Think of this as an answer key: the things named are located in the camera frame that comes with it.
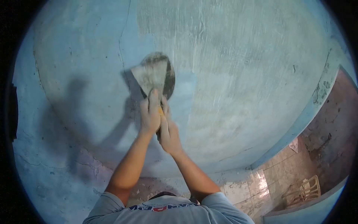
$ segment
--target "plastic chair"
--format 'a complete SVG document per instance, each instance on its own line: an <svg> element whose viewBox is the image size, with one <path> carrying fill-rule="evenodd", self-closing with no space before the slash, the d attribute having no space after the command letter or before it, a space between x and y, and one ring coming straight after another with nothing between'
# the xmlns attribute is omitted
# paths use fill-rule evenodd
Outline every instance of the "plastic chair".
<svg viewBox="0 0 358 224"><path fill-rule="evenodd" d="M314 175L309 180L303 181L297 190L292 190L284 193L282 195L282 198L290 195L295 195L295 196L287 203L287 207L291 207L299 203L301 204L305 201L309 201L320 197L321 188L319 187L318 176Z"/></svg>

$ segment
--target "hand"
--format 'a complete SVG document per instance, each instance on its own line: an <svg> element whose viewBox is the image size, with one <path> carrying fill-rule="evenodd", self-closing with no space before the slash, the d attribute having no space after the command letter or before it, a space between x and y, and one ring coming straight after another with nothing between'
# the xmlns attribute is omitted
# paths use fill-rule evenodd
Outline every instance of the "hand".
<svg viewBox="0 0 358 224"><path fill-rule="evenodd" d="M164 151L171 156L182 152L182 145L179 138L179 130L177 125L170 118L170 108L166 98L162 96L164 116L160 117L160 141Z"/></svg>
<svg viewBox="0 0 358 224"><path fill-rule="evenodd" d="M140 132L149 134L152 136L159 129L160 126L160 114L158 112L159 107L159 97L158 90L154 89L140 103L140 113L141 113L141 128Z"/></svg>

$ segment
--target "yellow handle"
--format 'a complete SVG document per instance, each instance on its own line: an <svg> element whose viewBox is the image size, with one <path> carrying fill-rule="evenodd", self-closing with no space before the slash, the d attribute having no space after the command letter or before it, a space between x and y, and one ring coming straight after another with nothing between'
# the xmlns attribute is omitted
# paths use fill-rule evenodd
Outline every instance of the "yellow handle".
<svg viewBox="0 0 358 224"><path fill-rule="evenodd" d="M158 112L161 116L164 116L164 112L163 112L163 109L161 108L161 106L158 107Z"/></svg>

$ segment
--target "trowel blade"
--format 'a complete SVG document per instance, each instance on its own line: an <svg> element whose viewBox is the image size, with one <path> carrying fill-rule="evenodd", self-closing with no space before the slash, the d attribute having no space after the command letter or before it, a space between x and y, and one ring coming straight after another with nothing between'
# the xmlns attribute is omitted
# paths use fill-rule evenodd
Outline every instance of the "trowel blade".
<svg viewBox="0 0 358 224"><path fill-rule="evenodd" d="M133 76L147 96L153 88L158 89L159 95L162 95L167 64L167 60L160 60L131 69Z"/></svg>

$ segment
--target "forearm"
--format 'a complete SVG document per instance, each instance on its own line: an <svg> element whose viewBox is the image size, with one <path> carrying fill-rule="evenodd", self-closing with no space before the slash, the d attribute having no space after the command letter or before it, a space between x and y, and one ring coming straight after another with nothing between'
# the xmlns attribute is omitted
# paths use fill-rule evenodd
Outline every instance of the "forearm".
<svg viewBox="0 0 358 224"><path fill-rule="evenodd" d="M190 192L200 203L206 196L220 192L218 185L183 150L176 152L172 157L178 165Z"/></svg>
<svg viewBox="0 0 358 224"><path fill-rule="evenodd" d="M135 186L143 168L150 140L151 135L145 133L138 134L131 148L113 172L107 189L130 190Z"/></svg>

